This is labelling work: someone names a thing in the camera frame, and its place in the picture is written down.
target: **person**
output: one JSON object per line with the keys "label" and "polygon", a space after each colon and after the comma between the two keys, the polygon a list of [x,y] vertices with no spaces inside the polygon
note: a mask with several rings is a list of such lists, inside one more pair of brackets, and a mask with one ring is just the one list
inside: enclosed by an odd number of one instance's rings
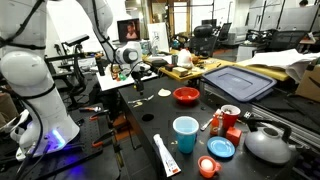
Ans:
{"label": "person", "polygon": [[128,33],[127,33],[127,36],[126,36],[127,39],[129,39],[129,40],[138,39],[138,36],[137,36],[137,34],[135,32],[135,27],[134,27],[133,22],[130,22],[127,25],[127,30],[128,30]]}
{"label": "person", "polygon": [[300,1],[300,3],[299,3],[299,5],[300,5],[300,7],[306,7],[307,5],[308,5],[308,0],[302,0],[302,1]]}

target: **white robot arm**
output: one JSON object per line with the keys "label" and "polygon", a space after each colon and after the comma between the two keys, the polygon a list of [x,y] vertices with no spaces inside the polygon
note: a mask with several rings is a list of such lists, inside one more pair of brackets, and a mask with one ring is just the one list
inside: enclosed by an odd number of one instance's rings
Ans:
{"label": "white robot arm", "polygon": [[[110,7],[105,0],[78,2],[88,14],[109,60],[113,61],[116,51],[110,45],[106,34],[113,19]],[[19,135],[20,148],[16,154],[18,160],[23,160],[26,152],[38,140],[40,143],[37,143],[33,156],[41,156],[48,144],[50,148],[47,153],[63,149],[80,131],[67,114],[43,60],[46,5],[47,0],[0,0],[0,51],[3,54],[3,57],[0,57],[0,73],[12,89],[27,99],[33,107],[25,104],[33,121],[25,132]],[[136,43],[128,43],[126,48],[117,50],[116,61],[119,64],[130,64],[133,69],[132,76],[141,81],[141,72],[150,68],[141,63],[141,56],[140,46],[138,48]]]}
{"label": "white robot arm", "polygon": [[106,0],[78,0],[78,2],[90,18],[93,30],[104,48],[109,61],[120,65],[130,64],[132,70],[130,74],[135,81],[137,91],[142,94],[144,88],[141,78],[144,72],[150,69],[150,66],[142,61],[140,43],[128,42],[126,46],[115,50],[109,42],[107,34],[107,30],[112,24],[113,15]]}

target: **cup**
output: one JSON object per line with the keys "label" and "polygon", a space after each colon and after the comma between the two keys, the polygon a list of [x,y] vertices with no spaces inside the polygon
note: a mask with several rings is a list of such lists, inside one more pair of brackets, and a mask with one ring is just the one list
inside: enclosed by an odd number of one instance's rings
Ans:
{"label": "cup", "polygon": [[199,123],[192,117],[181,116],[173,121],[173,129],[176,131],[178,149],[188,154],[193,151]]}
{"label": "cup", "polygon": [[239,114],[241,110],[233,105],[224,105],[221,107],[221,113],[222,113],[222,127],[226,130],[229,129],[229,127],[233,127],[236,123]]}
{"label": "cup", "polygon": [[[205,170],[201,167],[201,162],[205,159],[208,159],[213,164],[213,169],[211,171]],[[214,173],[221,170],[220,163],[216,162],[214,159],[212,159],[210,156],[201,156],[198,160],[198,166],[200,174],[205,178],[212,178]]]}
{"label": "cup", "polygon": [[178,55],[173,54],[173,55],[171,56],[171,61],[172,61],[172,64],[173,64],[174,66],[177,66],[177,64],[178,64]]}

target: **blue cup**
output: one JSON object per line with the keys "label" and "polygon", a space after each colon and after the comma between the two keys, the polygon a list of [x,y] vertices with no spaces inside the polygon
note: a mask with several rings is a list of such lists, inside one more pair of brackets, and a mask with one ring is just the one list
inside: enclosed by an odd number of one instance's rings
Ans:
{"label": "blue cup", "polygon": [[191,153],[199,129],[198,121],[192,117],[181,116],[173,121],[173,129],[176,131],[178,149],[182,153]]}

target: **small red object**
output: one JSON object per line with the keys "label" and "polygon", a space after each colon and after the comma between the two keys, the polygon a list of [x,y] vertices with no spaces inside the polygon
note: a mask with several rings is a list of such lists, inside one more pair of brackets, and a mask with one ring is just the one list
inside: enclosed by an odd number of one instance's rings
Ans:
{"label": "small red object", "polygon": [[173,96],[184,104],[189,104],[200,96],[200,92],[195,88],[182,87],[173,92]]}
{"label": "small red object", "polygon": [[242,134],[241,130],[235,127],[229,127],[226,138],[229,141],[231,141],[234,146],[238,146],[240,142],[241,134]]}
{"label": "small red object", "polygon": [[219,119],[218,116],[214,116],[213,120],[211,121],[211,129],[210,129],[210,134],[212,136],[217,136],[219,133]]}

